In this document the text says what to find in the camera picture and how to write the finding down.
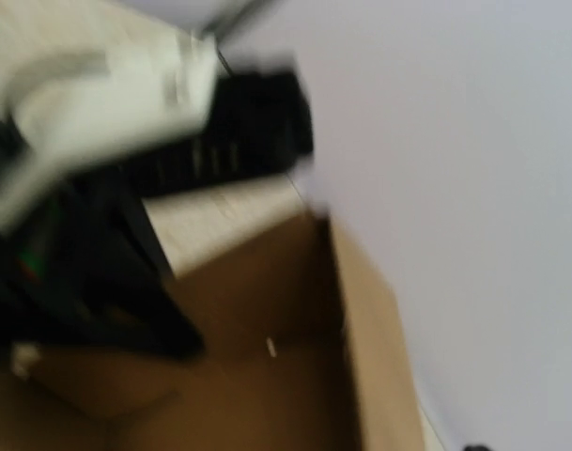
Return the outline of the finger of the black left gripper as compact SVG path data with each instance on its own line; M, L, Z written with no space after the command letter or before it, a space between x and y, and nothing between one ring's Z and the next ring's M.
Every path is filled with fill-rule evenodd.
M62 186L0 232L0 365L17 345L196 355L203 338L164 288L169 273L121 182Z

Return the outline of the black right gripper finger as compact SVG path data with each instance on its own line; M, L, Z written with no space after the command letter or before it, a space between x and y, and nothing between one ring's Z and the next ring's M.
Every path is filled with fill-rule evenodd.
M462 449L463 451L488 451L488 446L482 443L469 443Z

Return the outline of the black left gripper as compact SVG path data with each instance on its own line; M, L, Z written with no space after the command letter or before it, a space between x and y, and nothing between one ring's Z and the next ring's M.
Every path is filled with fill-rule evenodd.
M125 164L142 197L160 197L285 173L314 152L312 115L291 65L221 78L206 128Z

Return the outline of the brown cardboard box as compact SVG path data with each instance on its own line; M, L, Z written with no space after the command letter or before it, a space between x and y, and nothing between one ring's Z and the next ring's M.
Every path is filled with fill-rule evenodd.
M0 373L0 450L421 450L396 299L347 231L305 212L170 283L191 360L47 350Z

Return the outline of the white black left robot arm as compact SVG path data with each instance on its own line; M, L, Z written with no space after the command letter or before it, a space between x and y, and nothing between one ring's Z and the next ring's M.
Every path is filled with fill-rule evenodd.
M314 151L291 65L231 71L215 37L48 54L0 117L0 365L42 346L183 359L144 201L289 171Z

